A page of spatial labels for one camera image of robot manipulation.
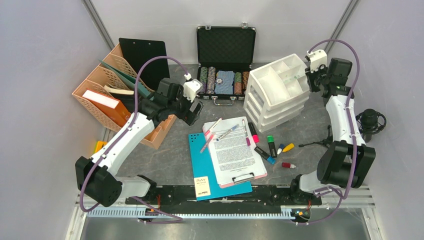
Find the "clear pink pen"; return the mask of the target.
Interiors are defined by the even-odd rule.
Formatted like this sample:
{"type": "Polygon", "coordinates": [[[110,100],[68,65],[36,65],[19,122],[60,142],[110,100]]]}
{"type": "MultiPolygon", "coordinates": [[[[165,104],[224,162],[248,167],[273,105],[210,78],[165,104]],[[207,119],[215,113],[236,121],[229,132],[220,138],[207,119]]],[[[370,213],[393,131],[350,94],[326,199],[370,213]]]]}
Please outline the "clear pink pen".
{"type": "Polygon", "coordinates": [[[203,153],[206,150],[206,148],[209,146],[210,142],[212,142],[214,140],[214,136],[215,136],[215,133],[212,132],[210,134],[209,138],[207,139],[206,143],[203,145],[203,147],[199,151],[200,153],[203,153]]]}

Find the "pink clipboard with paper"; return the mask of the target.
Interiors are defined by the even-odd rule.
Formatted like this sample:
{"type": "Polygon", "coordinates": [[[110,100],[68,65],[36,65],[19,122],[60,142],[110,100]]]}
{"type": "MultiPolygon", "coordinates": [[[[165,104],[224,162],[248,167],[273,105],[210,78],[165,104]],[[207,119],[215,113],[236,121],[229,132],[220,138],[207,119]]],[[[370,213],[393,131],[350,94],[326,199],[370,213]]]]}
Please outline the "pink clipboard with paper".
{"type": "MultiPolygon", "coordinates": [[[[206,122],[202,126],[203,133],[216,121],[206,122]]],[[[254,150],[257,146],[248,127],[245,116],[223,119],[212,131],[213,141],[208,145],[208,151],[213,164],[217,184],[220,188],[228,188],[240,183],[264,178],[268,175],[262,157],[254,150]],[[245,120],[250,146],[247,146],[242,120],[245,120]],[[239,124],[239,127],[217,141],[217,138],[239,124]]]]}

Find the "peach plastic file organizer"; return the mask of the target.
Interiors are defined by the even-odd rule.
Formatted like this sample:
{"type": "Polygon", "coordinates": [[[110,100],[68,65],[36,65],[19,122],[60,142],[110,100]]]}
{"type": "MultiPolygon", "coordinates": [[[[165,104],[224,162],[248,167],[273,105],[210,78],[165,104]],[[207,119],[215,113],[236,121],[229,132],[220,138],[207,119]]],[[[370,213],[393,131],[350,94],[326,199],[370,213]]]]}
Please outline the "peach plastic file organizer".
{"type": "MultiPolygon", "coordinates": [[[[137,75],[128,61],[124,59],[124,55],[119,44],[113,48],[103,61],[132,77],[137,75]]],[[[128,89],[124,82],[115,73],[99,64],[73,91],[72,95],[101,123],[101,125],[109,129],[108,133],[111,134],[117,133],[121,128],[93,103],[83,98],[83,93],[87,89],[109,96],[110,94],[104,89],[104,85],[106,84],[112,84],[114,87],[123,87],[126,90],[128,89]]],[[[155,130],[148,134],[140,143],[157,150],[164,141],[176,119],[177,117],[175,115],[169,115],[166,120],[162,121],[155,130]]]]}

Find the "Nineteen Eighty-Four dark book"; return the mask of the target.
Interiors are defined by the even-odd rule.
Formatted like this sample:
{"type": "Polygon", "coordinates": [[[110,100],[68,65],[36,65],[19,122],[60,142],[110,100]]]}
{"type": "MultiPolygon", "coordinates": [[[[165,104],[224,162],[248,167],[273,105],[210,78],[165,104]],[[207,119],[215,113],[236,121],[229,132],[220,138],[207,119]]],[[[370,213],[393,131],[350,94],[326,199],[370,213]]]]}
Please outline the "Nineteen Eighty-Four dark book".
{"type": "Polygon", "coordinates": [[[134,90],[118,89],[108,85],[104,85],[103,89],[113,98],[120,100],[130,113],[136,110],[134,90]]]}

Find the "yellow triangular stand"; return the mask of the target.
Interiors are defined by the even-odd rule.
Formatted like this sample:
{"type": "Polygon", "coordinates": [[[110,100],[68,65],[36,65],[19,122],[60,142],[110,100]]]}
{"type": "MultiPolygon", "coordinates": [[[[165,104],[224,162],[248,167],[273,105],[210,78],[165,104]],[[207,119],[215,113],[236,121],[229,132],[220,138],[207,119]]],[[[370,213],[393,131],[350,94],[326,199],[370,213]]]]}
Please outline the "yellow triangular stand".
{"type": "Polygon", "coordinates": [[[100,151],[105,145],[107,145],[107,141],[97,141],[94,146],[93,153],[97,153],[100,151]]]}

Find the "black green-capped highlighter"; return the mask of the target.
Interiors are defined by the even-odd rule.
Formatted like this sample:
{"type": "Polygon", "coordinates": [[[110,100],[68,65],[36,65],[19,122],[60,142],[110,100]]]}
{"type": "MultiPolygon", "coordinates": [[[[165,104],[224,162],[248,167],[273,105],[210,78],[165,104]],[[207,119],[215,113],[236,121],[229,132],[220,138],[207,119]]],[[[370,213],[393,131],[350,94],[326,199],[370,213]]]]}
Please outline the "black green-capped highlighter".
{"type": "Polygon", "coordinates": [[[277,158],[278,154],[277,154],[277,149],[276,149],[274,137],[272,135],[268,135],[266,137],[266,139],[267,139],[267,143],[268,143],[268,147],[269,147],[271,157],[274,158],[274,159],[277,158]]]}

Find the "black blue-capped highlighter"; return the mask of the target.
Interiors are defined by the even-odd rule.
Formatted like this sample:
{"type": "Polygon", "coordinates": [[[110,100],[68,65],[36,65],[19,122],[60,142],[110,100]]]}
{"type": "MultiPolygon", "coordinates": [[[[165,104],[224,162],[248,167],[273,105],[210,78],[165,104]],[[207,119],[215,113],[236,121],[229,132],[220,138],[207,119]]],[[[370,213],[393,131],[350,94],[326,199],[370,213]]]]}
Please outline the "black blue-capped highlighter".
{"type": "Polygon", "coordinates": [[[254,151],[257,152],[264,160],[266,160],[271,165],[274,165],[276,163],[276,160],[269,155],[266,151],[264,151],[262,148],[256,146],[254,148],[254,151]]]}

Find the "black microphone on tripod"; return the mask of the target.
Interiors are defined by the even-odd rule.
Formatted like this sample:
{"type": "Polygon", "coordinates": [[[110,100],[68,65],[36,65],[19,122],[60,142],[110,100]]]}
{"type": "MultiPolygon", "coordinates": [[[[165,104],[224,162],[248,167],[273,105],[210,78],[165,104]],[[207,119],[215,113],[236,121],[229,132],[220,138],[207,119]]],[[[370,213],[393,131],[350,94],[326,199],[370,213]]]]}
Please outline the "black microphone on tripod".
{"type": "MultiPolygon", "coordinates": [[[[380,133],[387,124],[386,117],[374,109],[368,108],[363,112],[359,113],[355,117],[356,121],[359,123],[359,132],[361,133],[362,139],[365,143],[369,143],[373,135],[380,133]]],[[[333,142],[333,136],[331,132],[331,125],[327,126],[327,137],[321,141],[314,141],[311,143],[300,144],[299,147],[305,147],[310,145],[320,145],[325,148],[329,148],[333,142]]]]}

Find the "teal folder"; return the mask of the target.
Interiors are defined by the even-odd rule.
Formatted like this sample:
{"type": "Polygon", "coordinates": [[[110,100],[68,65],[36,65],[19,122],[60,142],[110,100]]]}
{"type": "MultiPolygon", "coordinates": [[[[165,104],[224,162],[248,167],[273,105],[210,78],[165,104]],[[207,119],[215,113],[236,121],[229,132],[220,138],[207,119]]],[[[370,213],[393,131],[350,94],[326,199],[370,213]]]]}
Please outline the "teal folder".
{"type": "MultiPolygon", "coordinates": [[[[135,77],[128,75],[128,74],[116,69],[115,67],[109,65],[108,63],[106,63],[102,60],[99,60],[99,62],[104,67],[106,67],[106,69],[108,69],[108,70],[112,71],[114,74],[116,74],[128,88],[135,90],[135,83],[136,83],[135,77]]],[[[138,97],[146,98],[153,92],[154,91],[148,90],[141,82],[138,83],[138,85],[137,85],[138,97]]]]}

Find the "yellow cap piece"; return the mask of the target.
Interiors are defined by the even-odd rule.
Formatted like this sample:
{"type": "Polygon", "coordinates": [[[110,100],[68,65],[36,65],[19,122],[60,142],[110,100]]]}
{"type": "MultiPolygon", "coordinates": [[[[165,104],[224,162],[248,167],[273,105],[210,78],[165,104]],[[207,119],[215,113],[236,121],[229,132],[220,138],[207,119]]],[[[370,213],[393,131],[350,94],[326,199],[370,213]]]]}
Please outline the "yellow cap piece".
{"type": "Polygon", "coordinates": [[[286,145],[286,146],[282,149],[282,152],[283,152],[283,153],[288,152],[288,151],[290,151],[291,149],[293,149],[294,147],[295,147],[295,145],[294,145],[293,143],[289,143],[288,145],[286,145]]]}

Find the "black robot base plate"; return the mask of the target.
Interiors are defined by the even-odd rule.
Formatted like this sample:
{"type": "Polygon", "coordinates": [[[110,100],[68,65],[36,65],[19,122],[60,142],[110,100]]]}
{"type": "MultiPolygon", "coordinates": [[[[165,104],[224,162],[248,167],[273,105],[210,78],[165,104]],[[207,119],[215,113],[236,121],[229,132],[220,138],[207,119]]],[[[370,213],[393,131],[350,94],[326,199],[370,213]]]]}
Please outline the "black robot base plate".
{"type": "MultiPolygon", "coordinates": [[[[183,202],[195,201],[195,187],[193,185],[159,185],[149,189],[141,198],[148,204],[160,204],[172,206],[183,202]]],[[[288,185],[253,185],[248,193],[227,194],[221,197],[213,197],[209,201],[249,201],[277,204],[279,206],[320,206],[323,204],[320,197],[309,193],[292,192],[288,185]]]]}

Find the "black clipboard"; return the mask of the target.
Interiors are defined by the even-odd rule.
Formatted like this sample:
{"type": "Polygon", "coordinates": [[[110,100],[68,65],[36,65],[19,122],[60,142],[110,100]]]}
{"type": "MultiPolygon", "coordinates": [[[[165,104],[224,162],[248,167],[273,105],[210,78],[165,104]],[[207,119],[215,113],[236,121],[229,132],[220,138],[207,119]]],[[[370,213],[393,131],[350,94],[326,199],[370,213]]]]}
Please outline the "black clipboard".
{"type": "MultiPolygon", "coordinates": [[[[119,38],[118,41],[123,58],[136,72],[138,72],[148,60],[167,54],[164,41],[122,37],[119,38]]],[[[149,63],[140,75],[140,79],[144,84],[153,91],[158,89],[162,79],[169,77],[170,72],[166,59],[158,59],[149,63]]]]}

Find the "orange Good Morning book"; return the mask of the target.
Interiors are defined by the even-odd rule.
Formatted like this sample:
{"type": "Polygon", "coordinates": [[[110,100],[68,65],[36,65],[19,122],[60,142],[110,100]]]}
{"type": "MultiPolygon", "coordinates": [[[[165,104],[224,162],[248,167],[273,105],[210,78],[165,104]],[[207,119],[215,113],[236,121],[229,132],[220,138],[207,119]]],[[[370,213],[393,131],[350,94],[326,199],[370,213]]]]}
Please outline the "orange Good Morning book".
{"type": "Polygon", "coordinates": [[[89,89],[82,97],[89,100],[120,127],[123,127],[131,116],[124,104],[116,98],[89,89]]]}

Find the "small red-capped bottle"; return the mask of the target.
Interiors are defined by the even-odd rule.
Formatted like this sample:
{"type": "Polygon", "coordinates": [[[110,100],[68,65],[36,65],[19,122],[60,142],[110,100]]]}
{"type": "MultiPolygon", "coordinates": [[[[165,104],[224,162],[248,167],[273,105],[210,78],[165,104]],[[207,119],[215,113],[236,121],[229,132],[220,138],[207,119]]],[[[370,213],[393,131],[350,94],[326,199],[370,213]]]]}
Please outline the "small red-capped bottle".
{"type": "Polygon", "coordinates": [[[288,162],[282,162],[281,166],[283,168],[287,168],[287,169],[295,169],[296,165],[292,164],[292,163],[288,163],[288,162]]]}

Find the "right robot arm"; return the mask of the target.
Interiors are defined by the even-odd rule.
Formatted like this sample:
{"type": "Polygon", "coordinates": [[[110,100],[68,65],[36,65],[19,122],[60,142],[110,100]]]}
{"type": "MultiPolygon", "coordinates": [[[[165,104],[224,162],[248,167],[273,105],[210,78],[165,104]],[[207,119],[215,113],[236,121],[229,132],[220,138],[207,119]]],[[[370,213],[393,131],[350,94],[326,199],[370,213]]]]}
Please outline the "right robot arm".
{"type": "Polygon", "coordinates": [[[332,133],[316,171],[292,180],[288,196],[295,204],[331,192],[346,197],[351,188],[362,186],[376,158],[375,149],[367,146],[356,121],[353,87],[346,85],[352,62],[342,58],[332,58],[329,63],[325,58],[306,59],[310,63],[305,69],[310,91],[323,98],[332,133]]]}

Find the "white drawer organizer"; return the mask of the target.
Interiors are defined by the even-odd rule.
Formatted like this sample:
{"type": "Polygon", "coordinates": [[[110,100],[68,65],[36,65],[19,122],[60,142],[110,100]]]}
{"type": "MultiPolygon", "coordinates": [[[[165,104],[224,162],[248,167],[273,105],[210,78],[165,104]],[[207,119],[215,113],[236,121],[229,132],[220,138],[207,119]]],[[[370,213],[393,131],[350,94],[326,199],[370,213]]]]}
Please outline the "white drawer organizer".
{"type": "Polygon", "coordinates": [[[249,72],[243,108],[263,133],[295,117],[310,97],[304,61],[291,54],[249,72]]]}

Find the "blue white cap piece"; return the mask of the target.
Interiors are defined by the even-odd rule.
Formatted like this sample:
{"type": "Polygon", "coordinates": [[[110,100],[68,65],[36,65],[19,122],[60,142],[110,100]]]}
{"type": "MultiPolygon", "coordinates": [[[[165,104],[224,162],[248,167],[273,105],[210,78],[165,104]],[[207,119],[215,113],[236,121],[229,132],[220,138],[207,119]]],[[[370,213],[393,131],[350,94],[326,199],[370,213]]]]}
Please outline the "blue white cap piece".
{"type": "Polygon", "coordinates": [[[277,149],[277,155],[281,154],[281,153],[283,152],[283,149],[284,149],[284,148],[285,148],[285,145],[281,143],[281,144],[278,146],[278,149],[277,149]]]}

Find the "black poker chip case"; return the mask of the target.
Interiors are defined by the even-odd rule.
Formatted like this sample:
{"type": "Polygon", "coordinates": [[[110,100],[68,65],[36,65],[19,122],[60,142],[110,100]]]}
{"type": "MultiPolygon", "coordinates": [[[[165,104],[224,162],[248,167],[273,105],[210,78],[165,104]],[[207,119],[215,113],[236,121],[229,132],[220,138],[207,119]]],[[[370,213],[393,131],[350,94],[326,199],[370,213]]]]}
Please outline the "black poker chip case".
{"type": "Polygon", "coordinates": [[[201,25],[196,29],[197,77],[202,100],[243,101],[252,69],[257,30],[241,26],[201,25]]]}

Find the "white pink-capped marker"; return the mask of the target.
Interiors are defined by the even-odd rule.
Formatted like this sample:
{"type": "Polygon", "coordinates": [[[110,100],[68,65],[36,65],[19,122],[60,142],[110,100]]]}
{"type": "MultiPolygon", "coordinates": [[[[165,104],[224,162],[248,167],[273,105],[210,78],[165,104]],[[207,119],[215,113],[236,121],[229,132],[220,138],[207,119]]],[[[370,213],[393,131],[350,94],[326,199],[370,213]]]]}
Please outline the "white pink-capped marker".
{"type": "Polygon", "coordinates": [[[212,130],[222,121],[222,117],[220,117],[216,122],[213,123],[213,125],[204,133],[206,136],[209,135],[212,130]]]}

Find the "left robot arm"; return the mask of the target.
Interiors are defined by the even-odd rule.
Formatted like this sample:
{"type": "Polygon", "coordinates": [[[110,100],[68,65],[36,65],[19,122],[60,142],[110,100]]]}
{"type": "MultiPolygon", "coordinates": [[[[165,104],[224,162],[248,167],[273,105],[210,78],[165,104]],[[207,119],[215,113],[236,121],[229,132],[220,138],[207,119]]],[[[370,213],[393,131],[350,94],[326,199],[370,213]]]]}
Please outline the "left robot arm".
{"type": "Polygon", "coordinates": [[[180,84],[164,78],[157,91],[137,99],[134,113],[112,140],[90,158],[81,156],[76,161],[80,207],[84,206],[84,196],[104,207],[113,205],[120,198],[130,197],[139,197],[145,204],[153,203],[157,190],[148,178],[118,177],[117,172],[135,147],[170,115],[193,125],[203,108],[203,103],[196,98],[201,88],[197,79],[180,84]]]}

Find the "black pink-capped highlighter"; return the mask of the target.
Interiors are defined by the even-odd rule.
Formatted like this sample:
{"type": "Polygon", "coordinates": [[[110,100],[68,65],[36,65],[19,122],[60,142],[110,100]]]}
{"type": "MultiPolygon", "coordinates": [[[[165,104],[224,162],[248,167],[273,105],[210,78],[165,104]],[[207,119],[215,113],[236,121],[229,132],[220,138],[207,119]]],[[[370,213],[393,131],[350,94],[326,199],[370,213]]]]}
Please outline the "black pink-capped highlighter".
{"type": "Polygon", "coordinates": [[[257,143],[259,143],[259,142],[260,142],[260,140],[259,140],[259,137],[258,137],[257,131],[256,131],[256,129],[255,129],[255,125],[254,125],[252,122],[249,122],[249,123],[248,123],[248,127],[249,127],[250,133],[251,133],[251,135],[252,135],[253,141],[254,141],[256,144],[257,144],[257,143]]]}

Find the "aluminium slotted rail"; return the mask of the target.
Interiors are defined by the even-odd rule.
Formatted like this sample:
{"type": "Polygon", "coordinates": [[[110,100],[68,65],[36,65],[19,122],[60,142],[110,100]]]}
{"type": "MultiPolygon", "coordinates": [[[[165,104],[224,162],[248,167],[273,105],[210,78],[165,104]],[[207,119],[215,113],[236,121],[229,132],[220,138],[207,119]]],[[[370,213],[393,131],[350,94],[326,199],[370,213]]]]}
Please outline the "aluminium slotted rail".
{"type": "MultiPolygon", "coordinates": [[[[281,208],[277,213],[175,213],[183,219],[276,219],[294,220],[290,208],[281,208]]],[[[167,218],[167,215],[150,212],[145,206],[97,207],[87,214],[94,218],[138,218],[156,219],[167,218]]]]}

